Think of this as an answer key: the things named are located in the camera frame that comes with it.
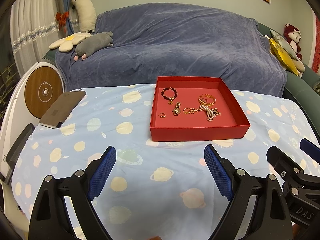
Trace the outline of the green sofa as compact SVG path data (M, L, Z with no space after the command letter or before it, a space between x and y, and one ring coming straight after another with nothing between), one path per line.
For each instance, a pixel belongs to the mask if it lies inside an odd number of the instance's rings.
M309 67L305 68L302 77L298 77L280 65L279 60L270 53L271 47L263 35L271 35L271 29L257 23L257 32L262 43L258 52L258 69L256 74L261 88L258 92L274 95L295 102L306 115L316 133L319 134L319 76Z

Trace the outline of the blue planet tablecloth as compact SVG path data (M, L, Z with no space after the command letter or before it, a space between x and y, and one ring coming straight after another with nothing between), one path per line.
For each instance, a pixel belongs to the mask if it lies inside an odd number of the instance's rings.
M37 126L11 182L25 215L30 217L46 175L71 176L113 146L117 161L92 202L113 239L208 239L227 199L204 161L204 141L151 140L154 90L149 84L88 88L61 128ZM266 152L277 146L305 173L319 175L319 164L299 147L304 138L313 143L317 139L294 102L245 91L233 95L251 126L242 139L212 141L219 155L251 175L265 177L274 172Z

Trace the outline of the gold bangle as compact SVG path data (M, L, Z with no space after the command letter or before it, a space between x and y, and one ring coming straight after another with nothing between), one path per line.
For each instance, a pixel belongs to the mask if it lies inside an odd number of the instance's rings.
M199 96L199 103L204 106L213 106L216 104L216 98L210 94L203 94Z

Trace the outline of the red tray box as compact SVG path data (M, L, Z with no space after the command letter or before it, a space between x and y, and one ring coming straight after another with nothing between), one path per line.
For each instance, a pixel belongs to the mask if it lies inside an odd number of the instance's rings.
M199 103L199 96L216 98L213 106ZM181 113L172 110L181 103ZM165 118L158 115L165 113ZM159 76L150 119L154 141L208 141L242 138L250 123L227 85L218 77Z

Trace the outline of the yellow pillow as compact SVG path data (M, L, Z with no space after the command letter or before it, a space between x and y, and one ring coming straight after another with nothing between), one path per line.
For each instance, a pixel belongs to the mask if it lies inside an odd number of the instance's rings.
M280 64L286 68L289 72L299 76L299 71L295 67L295 64L289 54L272 38L269 38L269 43L272 52L274 53L275 57L278 59Z

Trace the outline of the gold hoop earring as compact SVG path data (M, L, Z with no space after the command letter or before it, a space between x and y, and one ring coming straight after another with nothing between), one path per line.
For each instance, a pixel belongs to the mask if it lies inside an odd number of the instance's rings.
M160 118L165 118L165 117L166 117L166 114L165 114L165 113L160 113L158 116L159 116Z

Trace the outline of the round wooden white device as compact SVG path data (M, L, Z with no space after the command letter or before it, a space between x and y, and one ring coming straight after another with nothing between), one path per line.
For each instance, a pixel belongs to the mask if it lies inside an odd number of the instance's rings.
M9 165L5 157L28 124L37 126L47 109L65 91L58 69L48 62L37 62L21 77L10 97L1 126L1 174Z

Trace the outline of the grey silver pillow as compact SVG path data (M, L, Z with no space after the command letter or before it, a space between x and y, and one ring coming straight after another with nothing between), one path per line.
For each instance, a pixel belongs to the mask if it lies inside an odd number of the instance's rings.
M287 42L285 38L283 38L279 33L274 30L270 30L272 37L274 40L295 60L298 60L298 57L295 51L292 49L290 44Z

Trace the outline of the red monkey plush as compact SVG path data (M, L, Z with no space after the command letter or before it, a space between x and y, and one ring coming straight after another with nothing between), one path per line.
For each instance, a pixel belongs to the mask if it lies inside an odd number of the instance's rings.
M299 42L301 40L301 32L299 31L299 29L291 24L285 24L284 37L292 47L297 57L300 59L300 61L302 61L302 55L300 53L301 47L299 46Z

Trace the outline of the flower shaped cushion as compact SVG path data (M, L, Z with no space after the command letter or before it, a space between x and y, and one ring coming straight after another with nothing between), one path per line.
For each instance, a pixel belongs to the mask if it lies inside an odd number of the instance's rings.
M73 33L72 35L69 35L65 38L61 38L55 42L53 42L49 49L58 49L58 51L62 53L69 52L73 49L74 46L77 46L80 42L85 40L86 38L92 36L91 33Z

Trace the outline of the grey plush toy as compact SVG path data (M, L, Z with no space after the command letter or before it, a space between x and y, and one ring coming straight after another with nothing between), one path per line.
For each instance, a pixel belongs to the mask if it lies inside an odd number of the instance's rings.
M96 51L111 46L113 46L113 33L111 31L94 34L76 46L74 61L84 60Z

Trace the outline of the blue-grey sofa blanket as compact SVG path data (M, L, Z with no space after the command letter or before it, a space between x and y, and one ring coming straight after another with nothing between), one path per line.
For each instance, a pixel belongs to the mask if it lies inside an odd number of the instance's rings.
M287 74L252 18L191 4L148 3L104 12L96 33L113 46L85 60L58 52L67 90L155 83L159 76L208 76L230 89L282 96Z

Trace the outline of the white curtain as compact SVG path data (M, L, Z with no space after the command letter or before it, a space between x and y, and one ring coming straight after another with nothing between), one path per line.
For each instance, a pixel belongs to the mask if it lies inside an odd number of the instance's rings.
M11 48L20 76L42 61L49 45L62 37L56 0L16 0L10 13Z

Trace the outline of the red bow curtain tie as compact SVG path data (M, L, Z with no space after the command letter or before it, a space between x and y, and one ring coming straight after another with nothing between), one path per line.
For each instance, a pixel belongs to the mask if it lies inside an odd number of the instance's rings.
M59 25L59 30L63 30L64 33L67 32L66 23L69 18L69 12L66 11L64 13L57 12L55 15L55 19Z

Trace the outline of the white alpaca plush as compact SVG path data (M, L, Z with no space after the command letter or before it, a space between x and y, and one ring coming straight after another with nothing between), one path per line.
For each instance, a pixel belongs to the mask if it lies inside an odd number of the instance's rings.
M72 8L76 10L80 32L95 32L97 14L91 0L71 0Z

